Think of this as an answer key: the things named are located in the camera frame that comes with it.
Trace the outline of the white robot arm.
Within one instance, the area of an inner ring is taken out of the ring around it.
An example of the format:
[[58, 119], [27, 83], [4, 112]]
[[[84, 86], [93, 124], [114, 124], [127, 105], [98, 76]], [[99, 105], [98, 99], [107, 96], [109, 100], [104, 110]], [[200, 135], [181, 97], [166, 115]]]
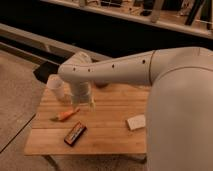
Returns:
[[148, 171], [213, 171], [213, 50], [161, 49], [95, 63], [77, 52], [58, 74], [74, 99], [90, 81], [149, 86]]

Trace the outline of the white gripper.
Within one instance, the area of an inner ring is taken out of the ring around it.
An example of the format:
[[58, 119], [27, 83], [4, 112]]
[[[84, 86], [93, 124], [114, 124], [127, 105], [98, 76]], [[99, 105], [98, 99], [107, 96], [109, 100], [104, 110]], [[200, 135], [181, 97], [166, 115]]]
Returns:
[[88, 82], [71, 84], [70, 96], [74, 108], [80, 104], [88, 104], [91, 108], [94, 107], [91, 85]]

